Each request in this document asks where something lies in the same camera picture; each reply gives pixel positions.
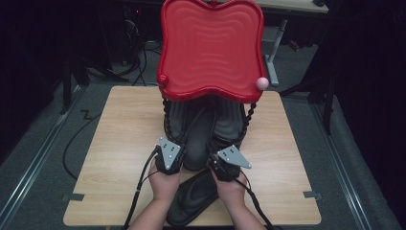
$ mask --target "forearm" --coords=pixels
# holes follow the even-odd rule
[[[158,230],[162,229],[170,207],[170,201],[151,200],[143,212],[135,218],[128,230]]]
[[[236,230],[243,229],[266,229],[256,216],[243,205],[226,206]]]

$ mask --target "human arm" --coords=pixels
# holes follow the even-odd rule
[[[225,182],[218,180],[213,170],[212,175],[217,185],[218,196],[224,203],[235,229],[266,229],[245,205],[245,188],[235,181]],[[247,178],[242,173],[239,174],[237,180],[244,185],[247,183]]]
[[[141,214],[135,218],[128,230],[157,230],[162,229],[168,209],[179,187],[179,173],[166,175],[157,172],[155,159],[152,160],[149,173],[149,183],[153,192],[153,199]]]

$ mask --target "pink ball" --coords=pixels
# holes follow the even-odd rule
[[[269,85],[269,80],[267,78],[259,78],[257,79],[257,89],[265,90]]]

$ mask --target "metal bracket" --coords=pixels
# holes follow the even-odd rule
[[[246,169],[252,168],[251,164],[244,158],[244,156],[242,156],[241,152],[239,152],[234,145],[218,151],[217,155],[229,164],[241,166]]]
[[[174,144],[173,142],[161,137],[159,140],[162,150],[162,156],[164,158],[165,168],[168,170],[173,164],[180,151],[180,146]]]

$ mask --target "red plastic tray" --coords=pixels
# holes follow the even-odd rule
[[[167,0],[161,20],[157,81],[163,97],[186,101],[216,94],[244,104],[259,99],[263,15],[254,1]]]

